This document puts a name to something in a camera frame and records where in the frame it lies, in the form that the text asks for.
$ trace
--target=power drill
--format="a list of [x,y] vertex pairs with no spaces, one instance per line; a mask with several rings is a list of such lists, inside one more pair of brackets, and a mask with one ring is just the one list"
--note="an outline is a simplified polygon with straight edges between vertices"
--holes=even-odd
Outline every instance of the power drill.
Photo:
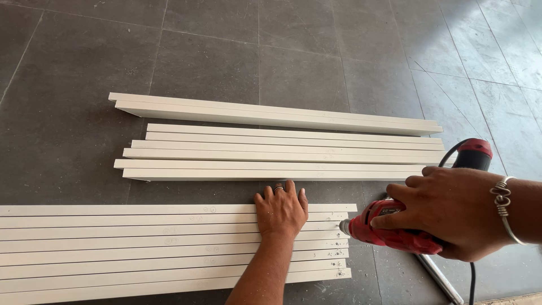
[[[466,139],[459,142],[444,156],[439,166],[457,150],[458,155],[452,167],[473,168],[487,171],[493,157],[489,142],[482,139]],[[397,200],[378,200],[369,204],[361,215],[340,222],[340,230],[362,242],[388,246],[415,254],[437,254],[442,251],[443,241],[421,230],[385,230],[371,227],[376,216],[405,210],[404,203]]]

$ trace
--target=silver bracelet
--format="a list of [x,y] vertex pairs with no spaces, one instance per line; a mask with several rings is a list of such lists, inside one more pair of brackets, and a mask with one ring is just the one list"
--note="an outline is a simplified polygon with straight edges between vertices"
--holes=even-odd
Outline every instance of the silver bracelet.
[[514,235],[512,229],[510,228],[510,225],[508,224],[508,219],[506,218],[508,216],[508,211],[506,210],[506,207],[510,205],[510,198],[508,198],[507,196],[512,193],[509,189],[506,188],[506,181],[508,181],[509,179],[515,179],[515,177],[508,176],[502,178],[502,180],[497,182],[497,184],[495,184],[495,187],[490,189],[489,192],[497,195],[497,197],[495,198],[495,204],[497,205],[497,212],[499,213],[499,216],[501,216],[502,223],[505,225],[506,233],[508,233],[510,238],[512,238],[512,240],[516,243],[520,245],[527,245]]

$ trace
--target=black power cord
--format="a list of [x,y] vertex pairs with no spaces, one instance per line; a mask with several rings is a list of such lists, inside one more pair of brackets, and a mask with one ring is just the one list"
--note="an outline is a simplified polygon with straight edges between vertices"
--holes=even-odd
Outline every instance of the black power cord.
[[[465,139],[461,142],[459,142],[458,144],[454,145],[454,147],[452,147],[445,155],[444,157],[442,157],[442,160],[440,161],[440,163],[438,164],[438,167],[443,167],[444,164],[446,163],[446,161],[448,160],[448,158],[450,158],[450,156],[456,152],[456,150],[459,148],[459,146],[463,145],[463,143],[465,143],[466,141],[470,140],[470,139],[473,139],[473,138],[469,138],[469,139]],[[470,274],[471,274],[471,278],[470,278],[470,296],[469,296],[469,305],[473,305],[474,304],[474,288],[476,286],[476,269],[474,268],[474,263],[470,263]]]

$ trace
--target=white pvc strip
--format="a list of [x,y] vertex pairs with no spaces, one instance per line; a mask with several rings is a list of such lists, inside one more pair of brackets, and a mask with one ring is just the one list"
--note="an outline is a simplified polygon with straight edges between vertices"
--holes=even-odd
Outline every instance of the white pvc strip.
[[[338,230],[339,221],[308,221],[302,231]],[[192,234],[224,234],[259,232],[258,224],[206,224],[176,226],[113,226],[113,227],[58,227],[4,228],[0,240],[66,239],[95,237],[133,237]]]
[[316,171],[125,168],[124,178],[144,181],[404,181],[416,171]]
[[[309,212],[308,214],[308,221],[340,221],[345,218],[348,218],[346,212]],[[2,218],[0,228],[242,224],[256,222],[256,214],[32,216]]]
[[256,169],[256,170],[338,170],[338,171],[410,171],[421,173],[423,165],[412,164],[346,164],[346,163],[293,163],[242,161],[190,161],[116,159],[114,168],[168,168],[168,169]]
[[293,145],[293,146],[305,146],[305,147],[319,146],[319,147],[350,147],[350,148],[377,148],[377,149],[411,149],[411,150],[433,150],[433,151],[444,150],[443,144],[368,142],[368,141],[345,141],[345,140],[338,140],[338,139],[253,137],[253,136],[235,136],[235,135],[180,134],[180,133],[173,133],[173,132],[147,132],[145,139],[156,140],[156,141],[260,144],[260,145]]
[[[256,253],[260,243],[0,253],[0,266]],[[348,239],[296,240],[294,251],[348,248]]]
[[[286,283],[306,281],[323,281],[327,279],[351,278],[350,268],[340,270],[318,270],[291,272]],[[88,288],[71,288],[60,290],[38,290],[24,293],[7,293],[0,295],[2,305],[30,305],[38,303],[54,303],[97,298],[122,296],[179,293],[210,289],[233,288],[239,277],[221,277],[210,279],[189,279],[186,281],[155,282],[144,284],[127,284],[99,286]]]
[[[348,249],[294,251],[292,261],[348,257]],[[245,265],[254,253],[0,267],[0,279]]]
[[[309,204],[310,212],[356,212],[356,204]],[[4,216],[242,214],[256,213],[255,205],[39,205],[3,206]]]
[[379,155],[302,154],[287,152],[216,151],[125,148],[123,157],[156,160],[261,161],[261,162],[323,162],[436,165],[442,158]]
[[[158,135],[179,135],[158,132]],[[150,149],[189,149],[189,150],[219,150],[219,151],[257,151],[262,153],[298,153],[298,154],[338,154],[338,155],[380,155],[380,156],[416,156],[442,158],[445,151],[434,150],[404,150],[404,149],[373,149],[373,148],[344,148],[320,146],[293,145],[260,145],[260,144],[231,144],[216,142],[181,142],[181,141],[152,141],[133,140],[132,148]]]
[[173,125],[153,124],[147,125],[147,131],[155,132],[177,132],[182,134],[203,134],[203,135],[230,135],[230,136],[252,136],[252,137],[277,137],[277,138],[299,138],[299,139],[329,139],[345,141],[372,141],[372,142],[398,142],[418,144],[442,144],[439,138],[405,137],[405,136],[380,136],[345,134],[340,132],[316,132],[296,131],[258,128],[229,128],[213,126],[194,125]]
[[[344,239],[349,237],[338,230],[301,231],[295,240]],[[261,235],[259,233],[11,240],[0,242],[0,253],[245,244],[259,243],[260,241]]]
[[[288,272],[332,270],[346,267],[346,260],[324,259],[291,262]],[[241,276],[247,268],[243,265],[211,266],[204,268],[149,270],[107,274],[85,274],[55,277],[4,279],[0,281],[0,294],[35,290],[81,288],[109,285],[183,281],[186,279]]]
[[117,100],[115,108],[139,117],[196,120],[204,122],[285,126],[327,130],[375,132],[379,134],[425,136],[443,129],[440,126],[377,122],[344,118],[313,117],[258,111],[218,109]]
[[357,119],[357,120],[372,120],[376,122],[393,122],[393,123],[404,123],[404,124],[420,124],[420,125],[438,126],[436,121],[425,120],[425,119],[398,118],[398,117],[363,115],[363,114],[358,114],[358,113],[347,113],[347,112],[332,112],[332,111],[296,109],[296,108],[275,107],[275,106],[225,103],[225,102],[220,102],[220,101],[197,100],[197,99],[142,96],[139,94],[127,94],[127,93],[111,92],[109,93],[109,100],[141,101],[145,103],[170,104],[170,105],[180,105],[180,106],[209,107],[209,108],[218,108],[218,109],[281,113],[281,114],[287,114],[287,115],[304,115],[304,116],[315,116],[315,117],[325,117],[325,118],[345,118],[345,119]]

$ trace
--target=silver metal rod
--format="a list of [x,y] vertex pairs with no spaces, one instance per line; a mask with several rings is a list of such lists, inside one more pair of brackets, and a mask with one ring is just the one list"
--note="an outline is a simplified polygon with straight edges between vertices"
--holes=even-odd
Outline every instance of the silver metal rod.
[[431,274],[431,277],[435,280],[438,286],[444,291],[446,296],[452,301],[455,305],[463,305],[463,298],[457,293],[454,287],[448,282],[446,276],[440,271],[435,262],[426,254],[416,254],[422,265],[425,267],[427,272]]

